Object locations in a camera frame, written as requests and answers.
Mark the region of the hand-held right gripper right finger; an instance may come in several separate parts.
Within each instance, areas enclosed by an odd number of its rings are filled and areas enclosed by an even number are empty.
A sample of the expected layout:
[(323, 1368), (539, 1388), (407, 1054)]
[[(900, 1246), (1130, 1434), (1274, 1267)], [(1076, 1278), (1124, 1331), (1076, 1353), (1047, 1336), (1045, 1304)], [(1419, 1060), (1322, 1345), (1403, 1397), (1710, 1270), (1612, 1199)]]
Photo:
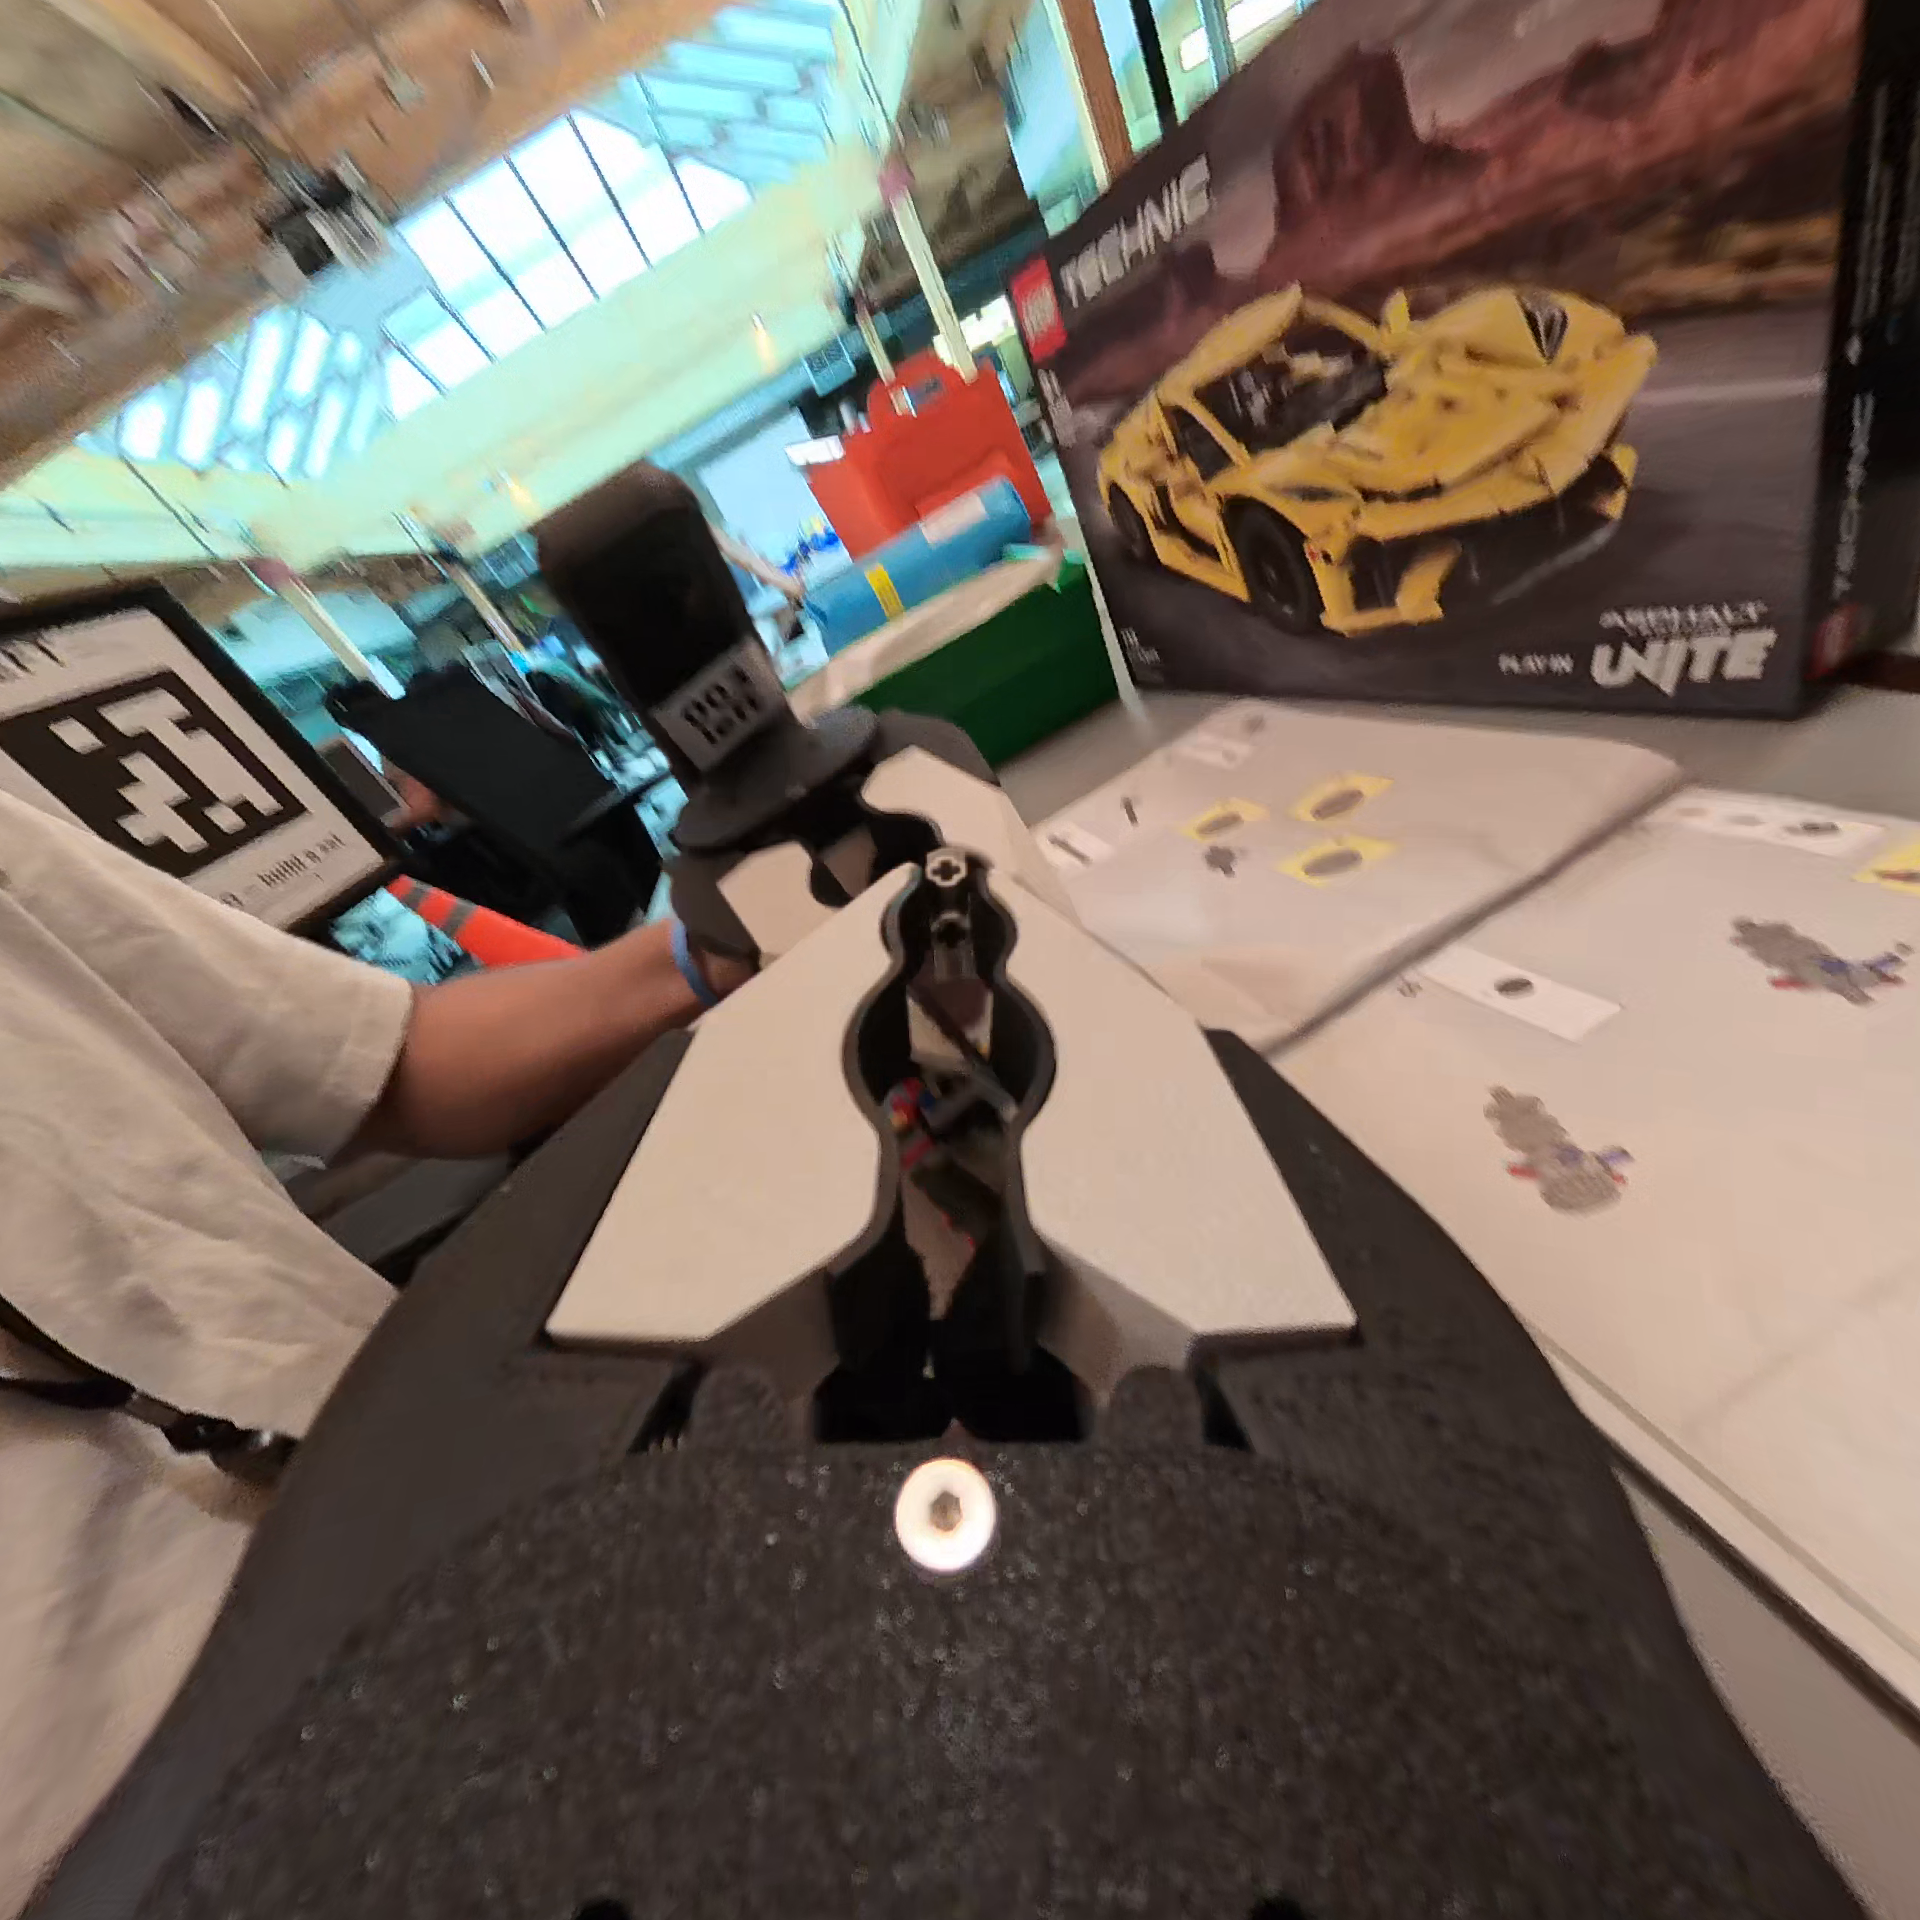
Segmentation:
[(957, 1283), (963, 1390), (1051, 1363), (1107, 1407), (1141, 1368), (1353, 1343), (1359, 1310), (1210, 1032), (1014, 878), (974, 895), (1012, 1115), (998, 1217)]

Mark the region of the person's left forearm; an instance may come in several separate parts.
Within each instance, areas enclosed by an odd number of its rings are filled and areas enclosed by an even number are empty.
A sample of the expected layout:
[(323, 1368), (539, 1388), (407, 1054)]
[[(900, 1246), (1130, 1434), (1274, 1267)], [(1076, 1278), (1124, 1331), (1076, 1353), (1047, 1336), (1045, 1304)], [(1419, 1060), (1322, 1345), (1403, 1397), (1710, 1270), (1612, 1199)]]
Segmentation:
[[(751, 976), (751, 967), (705, 957), (725, 998)], [(417, 989), (349, 1156), (488, 1161), (519, 1149), (700, 1016), (674, 969), (667, 920), (567, 963)]]

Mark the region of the green plastic bin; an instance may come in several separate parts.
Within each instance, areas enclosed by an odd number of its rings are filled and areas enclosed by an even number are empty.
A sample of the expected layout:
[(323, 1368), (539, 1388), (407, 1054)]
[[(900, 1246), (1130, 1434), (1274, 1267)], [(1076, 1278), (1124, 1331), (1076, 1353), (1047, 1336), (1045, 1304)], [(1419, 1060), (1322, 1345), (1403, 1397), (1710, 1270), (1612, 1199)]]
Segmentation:
[(950, 722), (998, 772), (1118, 706), (1121, 685), (1089, 589), (1088, 563), (1069, 557), (1051, 585), (1029, 589), (1005, 610), (845, 698), (873, 713)]

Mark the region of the orange tote bag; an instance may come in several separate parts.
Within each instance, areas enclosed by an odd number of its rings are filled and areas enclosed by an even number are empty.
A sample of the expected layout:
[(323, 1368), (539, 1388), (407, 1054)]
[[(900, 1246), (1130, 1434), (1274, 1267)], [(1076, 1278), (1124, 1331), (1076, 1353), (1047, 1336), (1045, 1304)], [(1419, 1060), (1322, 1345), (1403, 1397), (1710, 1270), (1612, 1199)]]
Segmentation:
[(1051, 523), (1051, 503), (1014, 408), (994, 364), (961, 374), (941, 353), (903, 360), (867, 388), (865, 412), (813, 459), (790, 451), (808, 491), (850, 560), (911, 532), (968, 494), (1010, 484), (1029, 525)]

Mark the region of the white t-shirt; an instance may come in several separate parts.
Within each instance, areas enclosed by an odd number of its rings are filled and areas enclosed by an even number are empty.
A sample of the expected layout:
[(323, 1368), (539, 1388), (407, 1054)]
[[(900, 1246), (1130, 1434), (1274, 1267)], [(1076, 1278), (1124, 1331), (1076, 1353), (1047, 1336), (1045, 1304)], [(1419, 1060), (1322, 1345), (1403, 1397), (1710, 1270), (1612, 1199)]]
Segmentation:
[[(396, 1288), (291, 1201), (410, 1018), (399, 976), (3, 796), (3, 1304), (182, 1411), (299, 1436)], [(3, 1918), (178, 1693), (267, 1497), (3, 1390)]]

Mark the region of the open instruction booklet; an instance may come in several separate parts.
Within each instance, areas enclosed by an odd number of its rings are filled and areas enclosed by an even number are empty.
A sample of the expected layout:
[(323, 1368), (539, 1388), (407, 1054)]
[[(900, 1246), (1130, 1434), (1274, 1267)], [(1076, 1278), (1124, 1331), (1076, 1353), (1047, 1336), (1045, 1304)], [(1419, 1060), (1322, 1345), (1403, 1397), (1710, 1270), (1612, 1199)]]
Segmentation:
[(1646, 1481), (1917, 1702), (1917, 820), (1234, 704), (1038, 842)]

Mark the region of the yellow car lego set box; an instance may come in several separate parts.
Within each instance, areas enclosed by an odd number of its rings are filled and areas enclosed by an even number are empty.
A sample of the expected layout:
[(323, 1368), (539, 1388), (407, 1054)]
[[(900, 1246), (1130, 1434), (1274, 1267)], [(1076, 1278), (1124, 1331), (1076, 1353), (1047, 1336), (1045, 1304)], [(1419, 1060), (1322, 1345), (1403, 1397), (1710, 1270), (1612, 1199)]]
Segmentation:
[(1793, 716), (1917, 613), (1917, 4), (1313, 4), (1010, 283), (1135, 683)]

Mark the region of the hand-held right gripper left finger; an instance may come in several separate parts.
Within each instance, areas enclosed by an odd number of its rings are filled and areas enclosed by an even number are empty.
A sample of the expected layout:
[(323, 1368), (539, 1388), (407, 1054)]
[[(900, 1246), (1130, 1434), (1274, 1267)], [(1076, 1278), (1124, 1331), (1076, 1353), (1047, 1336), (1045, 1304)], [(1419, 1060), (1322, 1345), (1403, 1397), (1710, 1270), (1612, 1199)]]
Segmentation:
[(832, 1444), (941, 1432), (891, 1097), (919, 1079), (895, 866), (689, 1035), (544, 1343), (747, 1368)]

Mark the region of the orange traffic cone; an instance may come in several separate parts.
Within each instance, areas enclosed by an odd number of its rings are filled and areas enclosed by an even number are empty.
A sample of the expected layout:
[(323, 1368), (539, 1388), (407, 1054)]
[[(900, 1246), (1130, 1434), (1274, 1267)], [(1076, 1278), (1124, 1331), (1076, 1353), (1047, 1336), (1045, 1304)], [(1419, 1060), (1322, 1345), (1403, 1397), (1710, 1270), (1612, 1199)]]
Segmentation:
[(515, 969), (542, 963), (567, 963), (586, 957), (579, 943), (562, 941), (542, 927), (512, 920), (492, 909), (457, 897), (417, 878), (391, 878), (386, 895), (407, 909), (417, 920), (444, 933), (463, 957), (484, 969)]

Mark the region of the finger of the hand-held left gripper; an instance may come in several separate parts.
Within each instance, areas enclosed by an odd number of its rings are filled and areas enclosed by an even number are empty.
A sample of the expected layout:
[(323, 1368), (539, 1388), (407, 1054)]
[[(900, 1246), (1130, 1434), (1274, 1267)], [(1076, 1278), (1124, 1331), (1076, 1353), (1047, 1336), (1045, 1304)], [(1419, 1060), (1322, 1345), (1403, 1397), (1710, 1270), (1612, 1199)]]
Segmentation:
[(874, 836), (851, 830), (809, 853), (777, 842), (743, 857), (719, 893), (755, 943), (755, 963), (777, 963), (823, 925), (838, 918), (874, 883)]
[(874, 815), (920, 820), (937, 845), (984, 857), (1023, 888), (1054, 888), (1054, 870), (1018, 807), (994, 777), (975, 777), (928, 749), (903, 749), (874, 763), (859, 790)]

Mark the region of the blue plastic roll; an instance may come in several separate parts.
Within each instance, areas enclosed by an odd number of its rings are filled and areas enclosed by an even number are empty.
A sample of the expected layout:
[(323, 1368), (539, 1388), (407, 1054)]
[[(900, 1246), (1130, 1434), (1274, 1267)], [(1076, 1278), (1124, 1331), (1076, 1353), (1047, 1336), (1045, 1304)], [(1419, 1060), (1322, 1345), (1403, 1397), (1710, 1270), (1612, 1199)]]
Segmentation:
[(1032, 514), (1012, 482), (994, 478), (874, 551), (816, 577), (802, 618), (826, 658), (961, 589), (1029, 543)]

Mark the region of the grey lego axle connector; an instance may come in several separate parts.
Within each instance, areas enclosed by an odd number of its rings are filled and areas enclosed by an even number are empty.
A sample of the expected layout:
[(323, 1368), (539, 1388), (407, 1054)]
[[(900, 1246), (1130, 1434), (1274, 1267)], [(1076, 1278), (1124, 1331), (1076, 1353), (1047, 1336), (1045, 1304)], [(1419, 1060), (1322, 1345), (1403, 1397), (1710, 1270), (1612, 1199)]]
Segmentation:
[(911, 987), (915, 1007), (957, 1052), (975, 1054), (988, 1032), (988, 987), (975, 959), (974, 857), (941, 845), (923, 858), (923, 967)]

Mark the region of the black office chair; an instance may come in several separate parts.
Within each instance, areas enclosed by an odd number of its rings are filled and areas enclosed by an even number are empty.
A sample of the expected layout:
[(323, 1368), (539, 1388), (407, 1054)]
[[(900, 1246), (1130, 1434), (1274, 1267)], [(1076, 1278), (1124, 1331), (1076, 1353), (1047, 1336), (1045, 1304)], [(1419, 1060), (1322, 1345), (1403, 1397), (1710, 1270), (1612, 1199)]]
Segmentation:
[(472, 667), (423, 669), (403, 693), (336, 685), (323, 706), (534, 875), (587, 946), (642, 918), (662, 857), (636, 810), (640, 787), (609, 782), (579, 738), (529, 720)]

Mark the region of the white sign with black pattern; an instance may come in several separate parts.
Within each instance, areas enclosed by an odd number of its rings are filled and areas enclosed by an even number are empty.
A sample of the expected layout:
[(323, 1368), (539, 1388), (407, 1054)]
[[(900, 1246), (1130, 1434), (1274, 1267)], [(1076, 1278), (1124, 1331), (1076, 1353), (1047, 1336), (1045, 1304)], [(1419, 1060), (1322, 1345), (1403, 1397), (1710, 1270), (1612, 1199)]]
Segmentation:
[(381, 820), (161, 585), (3, 610), (3, 794), (293, 933), (403, 873)]

